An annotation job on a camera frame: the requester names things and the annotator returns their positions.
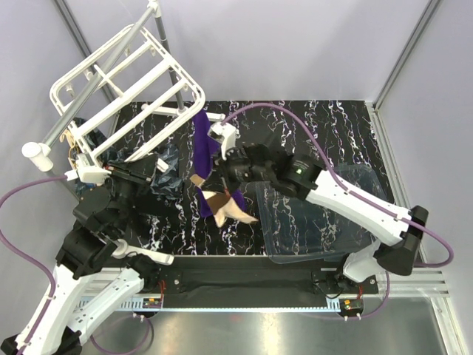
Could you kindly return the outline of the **purple sock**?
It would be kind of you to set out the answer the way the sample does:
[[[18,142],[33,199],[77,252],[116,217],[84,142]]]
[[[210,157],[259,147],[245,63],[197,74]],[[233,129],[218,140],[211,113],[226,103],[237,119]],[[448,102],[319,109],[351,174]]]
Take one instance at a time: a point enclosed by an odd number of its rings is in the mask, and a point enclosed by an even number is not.
[[[194,135],[193,135],[193,167],[195,174],[201,178],[206,178],[210,174],[213,161],[212,155],[220,150],[220,144],[208,136],[211,122],[204,109],[200,110],[193,118]],[[200,199],[200,216],[210,217],[212,215],[209,205],[206,203],[202,192],[198,189],[197,195]],[[246,210],[245,199],[240,190],[232,194],[232,198],[236,201],[241,210]]]

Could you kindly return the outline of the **brown striped sock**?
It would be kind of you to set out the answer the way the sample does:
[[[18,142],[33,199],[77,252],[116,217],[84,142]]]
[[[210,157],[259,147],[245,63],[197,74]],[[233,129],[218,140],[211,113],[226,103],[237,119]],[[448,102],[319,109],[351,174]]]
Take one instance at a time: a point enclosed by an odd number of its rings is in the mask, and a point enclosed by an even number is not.
[[[252,224],[259,221],[241,210],[235,199],[233,199],[229,193],[202,190],[201,187],[205,180],[199,175],[193,174],[191,176],[191,182],[202,192],[203,199],[209,207],[217,227],[223,227],[228,218],[245,224]]]

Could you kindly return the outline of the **white plastic clip hanger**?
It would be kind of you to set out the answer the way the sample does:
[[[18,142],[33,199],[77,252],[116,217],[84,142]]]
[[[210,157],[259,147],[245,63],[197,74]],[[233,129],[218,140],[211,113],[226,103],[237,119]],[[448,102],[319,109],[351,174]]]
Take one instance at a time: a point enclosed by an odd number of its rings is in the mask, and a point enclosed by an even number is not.
[[[115,77],[145,53],[156,55],[158,57],[157,64],[129,88],[121,89],[114,82]],[[62,103],[59,98],[59,92],[66,88],[73,79],[91,69],[95,72],[87,79],[87,84],[80,94],[73,98],[68,104]],[[130,104],[141,92],[169,70],[173,70],[177,75],[177,81],[173,83],[170,88],[106,139],[104,143],[94,149],[89,147],[89,144],[86,142],[86,135],[88,133],[110,119],[124,106]],[[105,85],[109,86],[117,97],[110,104],[89,118],[85,124],[77,127],[76,124],[72,122],[73,118],[90,98],[92,93]],[[205,93],[200,85],[197,84],[146,28],[138,24],[130,24],[124,27],[118,34],[109,39],[81,63],[76,65],[67,74],[58,79],[51,87],[50,99],[61,118],[45,137],[44,145],[52,147],[63,131],[68,129],[78,143],[81,151],[85,153],[96,166],[100,166],[101,163],[98,160],[99,156],[148,116],[154,113],[172,116],[174,118],[173,121],[140,146],[127,160],[134,161],[148,155],[156,146],[173,135],[176,130],[203,108]]]

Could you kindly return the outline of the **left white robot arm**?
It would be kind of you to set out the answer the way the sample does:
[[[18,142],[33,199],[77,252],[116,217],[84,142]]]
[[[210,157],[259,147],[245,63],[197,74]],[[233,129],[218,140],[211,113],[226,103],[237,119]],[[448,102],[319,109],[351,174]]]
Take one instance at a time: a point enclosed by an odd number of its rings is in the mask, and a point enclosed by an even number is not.
[[[150,189],[155,175],[168,168],[156,155],[94,168],[73,214],[76,224],[64,238],[53,270],[16,248],[13,253],[41,269],[50,285],[24,330],[1,344],[4,354],[79,354],[93,331],[126,299],[153,292],[160,267],[170,266],[170,254],[130,246],[122,236],[132,226],[135,201]],[[79,306],[88,286],[112,258],[124,259],[124,269],[97,296]]]

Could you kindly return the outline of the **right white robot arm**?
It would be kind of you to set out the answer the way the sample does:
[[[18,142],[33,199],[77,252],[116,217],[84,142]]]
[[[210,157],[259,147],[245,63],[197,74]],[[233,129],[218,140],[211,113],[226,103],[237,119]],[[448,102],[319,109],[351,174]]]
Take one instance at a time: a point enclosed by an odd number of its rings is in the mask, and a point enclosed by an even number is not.
[[[388,203],[342,180],[311,157],[289,154],[282,147],[234,147],[212,160],[203,184],[206,191],[231,195],[242,183],[269,182],[283,195],[332,210],[377,237],[377,242],[347,255],[335,276],[340,291],[352,293],[381,271],[398,276],[412,273],[429,216],[424,207],[407,209]]]

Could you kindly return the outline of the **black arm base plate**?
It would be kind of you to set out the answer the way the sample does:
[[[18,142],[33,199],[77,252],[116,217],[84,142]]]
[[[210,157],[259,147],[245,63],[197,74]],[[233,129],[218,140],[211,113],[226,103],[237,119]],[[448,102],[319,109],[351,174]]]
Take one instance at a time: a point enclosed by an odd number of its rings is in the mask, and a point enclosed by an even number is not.
[[[144,291],[164,292],[171,308],[310,308],[336,295],[326,276],[335,263],[323,260],[276,264],[263,256],[178,256],[157,270]]]

